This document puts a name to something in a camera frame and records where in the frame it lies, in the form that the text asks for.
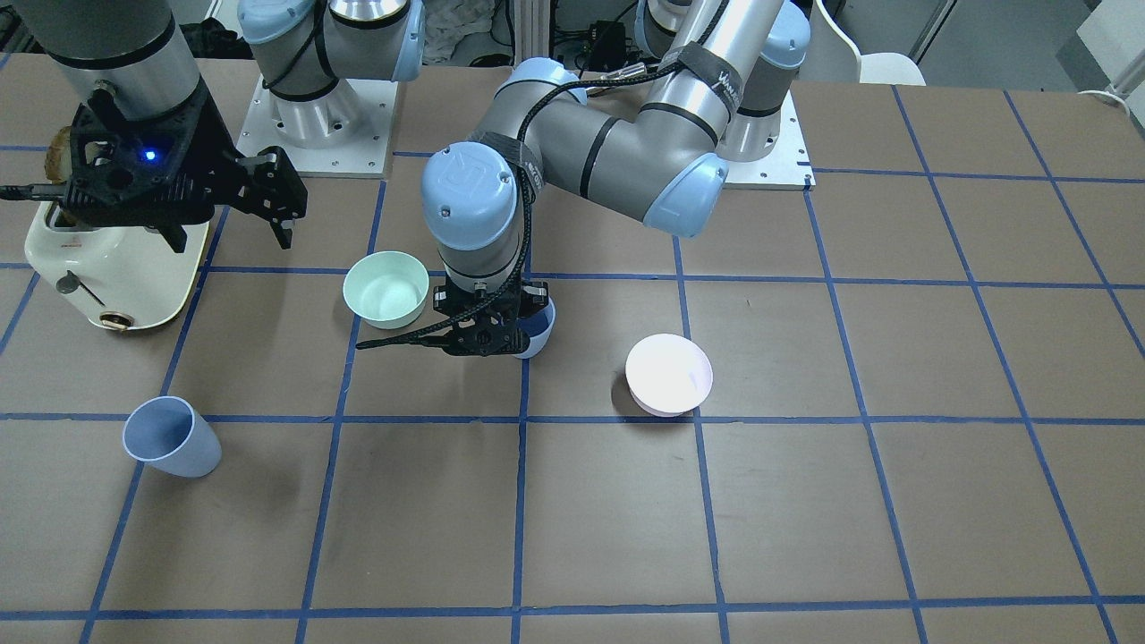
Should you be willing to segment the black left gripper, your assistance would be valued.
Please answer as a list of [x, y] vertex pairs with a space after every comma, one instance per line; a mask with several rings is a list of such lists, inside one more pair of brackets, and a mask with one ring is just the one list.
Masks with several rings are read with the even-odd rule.
[[510, 286], [473, 317], [455, 322], [447, 333], [434, 335], [433, 346], [455, 356], [514, 355], [527, 350], [529, 337], [519, 319], [531, 317], [548, 303], [548, 283], [526, 281]]

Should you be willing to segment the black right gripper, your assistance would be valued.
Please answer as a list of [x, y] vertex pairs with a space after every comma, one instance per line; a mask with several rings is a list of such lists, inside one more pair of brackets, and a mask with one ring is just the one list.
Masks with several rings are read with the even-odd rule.
[[110, 83], [98, 83], [71, 123], [70, 176], [45, 197], [95, 228], [142, 225], [184, 253], [187, 225], [208, 223], [218, 205], [261, 217], [283, 250], [310, 196], [282, 147], [240, 157], [208, 85], [166, 113], [131, 121]]

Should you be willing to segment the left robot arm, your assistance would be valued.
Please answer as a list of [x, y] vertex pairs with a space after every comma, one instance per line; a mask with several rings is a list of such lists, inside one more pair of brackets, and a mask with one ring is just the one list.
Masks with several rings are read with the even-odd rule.
[[763, 155], [804, 63], [810, 19], [791, 1], [640, 1], [653, 71], [581, 79], [555, 60], [519, 63], [469, 138], [421, 176], [424, 220], [447, 270], [435, 325], [394, 343], [455, 356], [528, 356], [544, 283], [524, 277], [532, 209], [547, 186], [638, 223], [703, 231], [733, 160]]

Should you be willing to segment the blue cup near right arm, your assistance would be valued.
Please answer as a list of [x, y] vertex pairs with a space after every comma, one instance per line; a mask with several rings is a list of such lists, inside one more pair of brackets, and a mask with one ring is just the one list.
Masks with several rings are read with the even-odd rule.
[[222, 460], [214, 429], [187, 400], [171, 395], [131, 413], [123, 425], [123, 448], [140, 463], [184, 478], [210, 474]]

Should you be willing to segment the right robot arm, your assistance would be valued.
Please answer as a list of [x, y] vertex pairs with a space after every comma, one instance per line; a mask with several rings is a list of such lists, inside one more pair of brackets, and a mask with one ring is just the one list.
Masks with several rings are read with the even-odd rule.
[[[220, 205], [270, 225], [278, 244], [308, 193], [286, 149], [232, 144], [165, 1], [16, 1], [45, 53], [81, 95], [70, 172], [60, 183], [3, 186], [5, 201], [52, 201], [77, 223], [144, 227], [184, 252], [187, 227]], [[425, 48], [420, 1], [242, 1], [242, 39], [292, 146], [360, 126], [352, 79], [412, 81]]]

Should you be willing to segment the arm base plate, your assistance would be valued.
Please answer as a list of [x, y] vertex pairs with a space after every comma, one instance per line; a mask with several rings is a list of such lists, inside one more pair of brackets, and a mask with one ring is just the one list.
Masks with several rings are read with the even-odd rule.
[[381, 180], [389, 168], [401, 84], [344, 79], [325, 97], [290, 102], [255, 83], [236, 146], [245, 157], [281, 147], [303, 178]]
[[802, 191], [818, 184], [790, 91], [777, 113], [734, 115], [717, 155], [728, 164], [727, 189]]

